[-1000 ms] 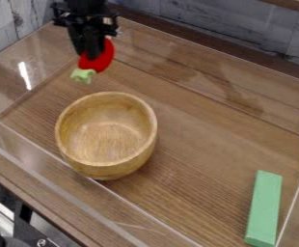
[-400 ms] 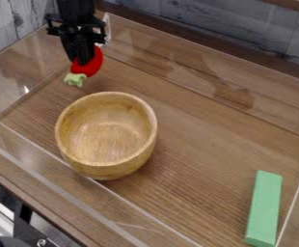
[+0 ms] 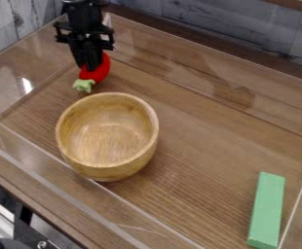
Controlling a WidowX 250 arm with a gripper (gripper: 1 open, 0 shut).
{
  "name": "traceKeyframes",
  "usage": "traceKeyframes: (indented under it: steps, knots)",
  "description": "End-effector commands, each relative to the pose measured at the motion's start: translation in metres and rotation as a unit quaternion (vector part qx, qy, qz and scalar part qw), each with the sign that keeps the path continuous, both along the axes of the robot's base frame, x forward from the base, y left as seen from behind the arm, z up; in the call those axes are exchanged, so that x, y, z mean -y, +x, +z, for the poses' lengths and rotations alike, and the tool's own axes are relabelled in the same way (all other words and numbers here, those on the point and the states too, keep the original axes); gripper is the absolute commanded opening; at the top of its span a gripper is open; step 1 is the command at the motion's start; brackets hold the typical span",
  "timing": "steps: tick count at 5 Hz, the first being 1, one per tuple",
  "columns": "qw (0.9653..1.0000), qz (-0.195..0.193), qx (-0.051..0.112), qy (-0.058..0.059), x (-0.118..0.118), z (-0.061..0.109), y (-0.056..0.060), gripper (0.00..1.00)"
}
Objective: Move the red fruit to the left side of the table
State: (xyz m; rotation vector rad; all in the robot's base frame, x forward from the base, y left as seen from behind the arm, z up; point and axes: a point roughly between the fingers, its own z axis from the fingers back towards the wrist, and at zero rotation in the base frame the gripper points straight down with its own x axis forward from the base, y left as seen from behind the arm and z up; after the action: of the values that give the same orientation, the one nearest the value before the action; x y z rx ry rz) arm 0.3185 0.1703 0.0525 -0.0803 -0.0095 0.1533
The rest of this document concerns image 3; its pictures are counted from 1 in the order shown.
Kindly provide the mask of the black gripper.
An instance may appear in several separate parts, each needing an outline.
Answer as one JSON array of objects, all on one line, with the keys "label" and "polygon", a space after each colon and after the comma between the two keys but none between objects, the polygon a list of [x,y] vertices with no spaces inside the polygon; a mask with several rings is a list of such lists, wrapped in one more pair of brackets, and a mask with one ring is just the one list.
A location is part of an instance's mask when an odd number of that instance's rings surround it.
[{"label": "black gripper", "polygon": [[70,43],[78,67],[84,64],[84,47],[80,41],[91,40],[86,46],[86,65],[94,71],[102,63],[102,50],[115,48],[114,29],[103,23],[102,8],[107,0],[62,0],[66,20],[54,23],[56,41]]}]

